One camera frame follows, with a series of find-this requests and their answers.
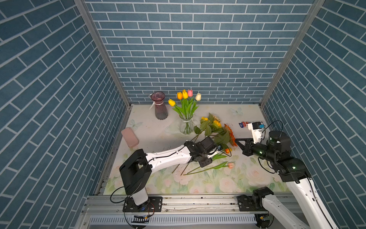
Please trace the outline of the white tulip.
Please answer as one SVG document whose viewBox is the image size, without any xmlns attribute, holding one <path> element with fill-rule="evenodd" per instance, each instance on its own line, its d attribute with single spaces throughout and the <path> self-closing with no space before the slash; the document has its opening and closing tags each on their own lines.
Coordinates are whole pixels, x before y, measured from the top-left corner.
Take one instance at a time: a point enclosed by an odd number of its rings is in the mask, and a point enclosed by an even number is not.
<svg viewBox="0 0 366 229">
<path fill-rule="evenodd" d="M 189 113 L 189 120 L 188 120 L 188 123 L 187 123 L 187 133 L 190 134 L 192 131 L 193 131 L 193 121 L 192 121 L 192 118 L 193 118 L 193 115 L 196 111 L 196 109 L 198 108 L 197 106 L 197 102 L 201 100 L 201 97 L 202 95 L 200 93 L 197 93 L 191 107 L 190 107 L 190 113 Z"/>
</svg>

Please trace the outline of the orange yellow tulip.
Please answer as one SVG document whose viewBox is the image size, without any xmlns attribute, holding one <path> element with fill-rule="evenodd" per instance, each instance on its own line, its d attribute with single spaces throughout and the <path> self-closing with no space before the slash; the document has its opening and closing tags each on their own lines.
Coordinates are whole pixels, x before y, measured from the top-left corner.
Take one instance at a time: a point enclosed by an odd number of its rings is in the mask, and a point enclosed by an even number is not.
<svg viewBox="0 0 366 229">
<path fill-rule="evenodd" d="M 182 124 L 181 124 L 181 130 L 183 132 L 183 134 L 187 134 L 187 118 L 188 118 L 188 110 L 187 110 L 187 106 L 188 106 L 188 93 L 186 92 L 186 90 L 182 91 L 182 100 L 181 100 L 181 104 L 182 104 L 182 110 L 183 110 L 183 118 L 182 118 Z"/>
</svg>

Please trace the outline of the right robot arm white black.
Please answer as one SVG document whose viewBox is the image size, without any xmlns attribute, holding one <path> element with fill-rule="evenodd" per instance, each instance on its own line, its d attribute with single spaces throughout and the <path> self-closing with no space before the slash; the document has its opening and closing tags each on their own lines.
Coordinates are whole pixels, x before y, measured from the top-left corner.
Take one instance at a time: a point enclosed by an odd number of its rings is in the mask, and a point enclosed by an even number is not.
<svg viewBox="0 0 366 229">
<path fill-rule="evenodd" d="M 282 131 L 271 131 L 267 142 L 262 144 L 261 135 L 256 130 L 252 135 L 252 139 L 237 138 L 235 142 L 245 156 L 255 155 L 271 164 L 273 173 L 278 174 L 291 190 L 307 223 L 285 207 L 268 187 L 254 190 L 252 200 L 246 206 L 267 211 L 286 229 L 336 229 L 337 225 L 318 195 L 307 166 L 291 156 L 290 137 Z"/>
</svg>

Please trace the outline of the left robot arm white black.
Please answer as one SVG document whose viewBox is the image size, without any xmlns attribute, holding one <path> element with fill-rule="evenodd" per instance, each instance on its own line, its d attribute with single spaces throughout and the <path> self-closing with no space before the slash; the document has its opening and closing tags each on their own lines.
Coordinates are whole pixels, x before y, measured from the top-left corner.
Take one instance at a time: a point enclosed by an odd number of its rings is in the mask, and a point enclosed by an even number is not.
<svg viewBox="0 0 366 229">
<path fill-rule="evenodd" d="M 160 212 L 162 197 L 149 197 L 146 184 L 150 176 L 159 170 L 171 166 L 199 163 L 205 167 L 213 162 L 222 147 L 209 136 L 200 142 L 186 141 L 183 145 L 157 153 L 146 153 L 143 149 L 133 152 L 119 167 L 126 197 L 123 200 L 112 200 L 113 204 L 124 204 L 123 212 Z"/>
</svg>

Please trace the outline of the clear glass vase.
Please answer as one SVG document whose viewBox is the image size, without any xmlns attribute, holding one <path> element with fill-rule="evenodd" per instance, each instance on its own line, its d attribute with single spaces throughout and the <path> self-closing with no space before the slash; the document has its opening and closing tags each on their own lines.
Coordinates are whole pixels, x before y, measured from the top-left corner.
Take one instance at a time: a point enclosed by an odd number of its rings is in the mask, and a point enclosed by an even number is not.
<svg viewBox="0 0 366 229">
<path fill-rule="evenodd" d="M 191 115 L 188 118 L 183 116 L 180 117 L 179 130 L 184 135 L 189 135 L 193 132 L 193 116 Z"/>
</svg>

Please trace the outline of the yellow sunflower left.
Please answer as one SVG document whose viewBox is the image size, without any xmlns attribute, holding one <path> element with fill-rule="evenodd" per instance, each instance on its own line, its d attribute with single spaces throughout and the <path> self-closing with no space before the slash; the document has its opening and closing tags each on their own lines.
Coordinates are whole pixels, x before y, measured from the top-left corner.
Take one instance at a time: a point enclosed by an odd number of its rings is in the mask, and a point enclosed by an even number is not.
<svg viewBox="0 0 366 229">
<path fill-rule="evenodd" d="M 194 142 L 198 139 L 198 137 L 206 131 L 207 126 L 209 124 L 208 117 L 202 117 L 200 120 L 200 126 L 194 126 L 193 131 L 195 133 L 195 137 L 192 139 Z"/>
</svg>

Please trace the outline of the yellow sunflower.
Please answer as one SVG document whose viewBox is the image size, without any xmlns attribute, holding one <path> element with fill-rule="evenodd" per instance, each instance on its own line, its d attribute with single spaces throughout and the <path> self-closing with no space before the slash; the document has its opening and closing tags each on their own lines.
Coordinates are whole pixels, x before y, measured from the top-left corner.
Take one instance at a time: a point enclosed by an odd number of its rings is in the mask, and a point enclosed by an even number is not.
<svg viewBox="0 0 366 229">
<path fill-rule="evenodd" d="M 206 131 L 207 126 L 209 124 L 208 117 L 202 117 L 200 120 L 200 126 L 194 126 L 193 131 L 195 133 L 195 137 L 192 139 L 194 142 L 198 139 L 198 137 Z"/>
<path fill-rule="evenodd" d="M 207 129 L 205 132 L 203 132 L 205 134 L 205 136 L 209 136 L 213 133 L 220 133 L 223 131 L 223 128 L 222 128 L 222 125 L 220 122 L 217 122 L 215 121 L 214 119 L 213 120 L 210 120 L 209 119 L 209 124 L 207 126 Z"/>
</svg>

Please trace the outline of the yellow sunflower right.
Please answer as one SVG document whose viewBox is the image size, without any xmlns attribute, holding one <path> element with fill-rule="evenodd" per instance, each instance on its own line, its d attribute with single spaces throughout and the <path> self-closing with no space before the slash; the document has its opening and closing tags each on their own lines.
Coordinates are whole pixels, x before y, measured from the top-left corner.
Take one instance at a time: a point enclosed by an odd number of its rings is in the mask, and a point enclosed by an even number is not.
<svg viewBox="0 0 366 229">
<path fill-rule="evenodd" d="M 213 133 L 220 133 L 223 131 L 223 128 L 222 128 L 222 125 L 220 122 L 217 122 L 215 121 L 214 119 L 213 120 L 210 120 L 209 119 L 209 124 L 207 126 L 207 129 L 205 132 L 203 132 L 205 134 L 205 136 L 209 136 Z"/>
</svg>

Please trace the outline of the light pink tulip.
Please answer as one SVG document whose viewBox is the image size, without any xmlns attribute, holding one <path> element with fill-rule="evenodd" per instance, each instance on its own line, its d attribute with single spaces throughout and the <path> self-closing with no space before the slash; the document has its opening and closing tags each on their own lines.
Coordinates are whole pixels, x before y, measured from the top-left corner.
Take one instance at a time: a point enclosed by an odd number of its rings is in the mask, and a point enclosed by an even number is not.
<svg viewBox="0 0 366 229">
<path fill-rule="evenodd" d="M 186 175 L 192 175 L 192 174 L 198 174 L 198 173 L 202 173 L 202 172 L 206 172 L 208 170 L 217 170 L 217 169 L 221 169 L 221 168 L 229 168 L 229 169 L 233 169 L 235 167 L 235 163 L 234 162 L 223 162 L 219 165 L 216 165 L 214 167 L 211 167 L 211 168 L 208 168 L 208 169 L 204 169 L 204 170 L 201 170 L 201 171 L 197 171 L 197 172 L 194 172 L 193 170 L 191 172 L 188 172 L 185 174 Z"/>
</svg>

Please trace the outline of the orange gerbera lower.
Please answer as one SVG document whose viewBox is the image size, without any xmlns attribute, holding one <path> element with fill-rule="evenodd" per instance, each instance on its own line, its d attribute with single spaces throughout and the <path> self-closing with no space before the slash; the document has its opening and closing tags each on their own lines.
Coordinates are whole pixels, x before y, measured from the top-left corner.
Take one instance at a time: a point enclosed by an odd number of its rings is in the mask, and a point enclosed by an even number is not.
<svg viewBox="0 0 366 229">
<path fill-rule="evenodd" d="M 229 143 L 233 146 L 233 147 L 237 147 L 237 143 L 235 142 L 235 137 L 234 135 L 230 134 L 230 139 L 229 139 Z"/>
</svg>

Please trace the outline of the orange gerbera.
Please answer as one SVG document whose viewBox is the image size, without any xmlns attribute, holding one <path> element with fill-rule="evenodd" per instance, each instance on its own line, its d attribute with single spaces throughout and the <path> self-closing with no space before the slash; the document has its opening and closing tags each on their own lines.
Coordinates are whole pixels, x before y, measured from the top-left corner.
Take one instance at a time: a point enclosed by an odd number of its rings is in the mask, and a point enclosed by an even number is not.
<svg viewBox="0 0 366 229">
<path fill-rule="evenodd" d="M 237 143 L 235 142 L 235 137 L 234 135 L 230 134 L 230 139 L 229 139 L 229 143 L 233 146 L 233 147 L 237 147 Z"/>
<path fill-rule="evenodd" d="M 229 135 L 230 135 L 230 134 L 234 135 L 234 134 L 233 134 L 232 129 L 231 129 L 231 128 L 230 128 L 230 126 L 228 126 L 227 124 L 224 124 L 224 130 L 225 130 L 225 132 L 227 132 Z"/>
</svg>

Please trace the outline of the orange gerbera upper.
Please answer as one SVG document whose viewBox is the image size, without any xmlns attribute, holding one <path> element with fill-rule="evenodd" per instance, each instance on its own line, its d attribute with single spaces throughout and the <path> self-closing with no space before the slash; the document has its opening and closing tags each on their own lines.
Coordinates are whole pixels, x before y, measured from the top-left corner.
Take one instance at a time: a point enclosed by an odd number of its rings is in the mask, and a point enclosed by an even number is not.
<svg viewBox="0 0 366 229">
<path fill-rule="evenodd" d="M 224 130 L 225 130 L 225 132 L 227 132 L 229 135 L 230 135 L 230 134 L 234 135 L 234 134 L 233 134 L 232 129 L 231 129 L 231 128 L 230 128 L 230 126 L 228 126 L 227 124 L 224 124 Z"/>
</svg>

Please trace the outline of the beige daisy flower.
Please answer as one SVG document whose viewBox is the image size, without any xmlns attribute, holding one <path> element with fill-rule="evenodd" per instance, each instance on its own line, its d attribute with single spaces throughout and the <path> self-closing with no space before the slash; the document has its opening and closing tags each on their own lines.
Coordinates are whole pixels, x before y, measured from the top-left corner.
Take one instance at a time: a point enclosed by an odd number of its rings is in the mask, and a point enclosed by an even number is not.
<svg viewBox="0 0 366 229">
<path fill-rule="evenodd" d="M 217 122 L 221 122 L 221 120 L 216 115 L 214 115 L 214 120 Z"/>
</svg>

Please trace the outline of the purple glass vase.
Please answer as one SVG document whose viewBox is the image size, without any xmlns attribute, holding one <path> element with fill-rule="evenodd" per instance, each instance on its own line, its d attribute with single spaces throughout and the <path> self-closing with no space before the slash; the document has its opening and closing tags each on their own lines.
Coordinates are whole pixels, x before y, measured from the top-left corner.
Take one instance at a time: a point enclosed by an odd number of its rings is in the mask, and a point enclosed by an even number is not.
<svg viewBox="0 0 366 229">
<path fill-rule="evenodd" d="M 166 119 L 168 117 L 168 111 L 166 105 L 164 104 L 165 94 L 161 91 L 158 91 L 150 94 L 149 97 L 153 101 L 151 108 L 154 107 L 155 109 L 155 117 L 158 120 Z"/>
</svg>

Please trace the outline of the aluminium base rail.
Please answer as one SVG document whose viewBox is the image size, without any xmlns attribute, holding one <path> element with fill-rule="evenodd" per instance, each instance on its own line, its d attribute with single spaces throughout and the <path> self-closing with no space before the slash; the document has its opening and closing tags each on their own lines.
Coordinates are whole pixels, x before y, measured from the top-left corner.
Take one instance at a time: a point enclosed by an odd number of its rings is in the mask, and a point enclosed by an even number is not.
<svg viewBox="0 0 366 229">
<path fill-rule="evenodd" d="M 199 226 L 213 224 L 271 225 L 275 212 L 255 208 L 246 194 L 153 194 L 137 206 L 125 196 L 89 196 L 77 229 Z"/>
</svg>

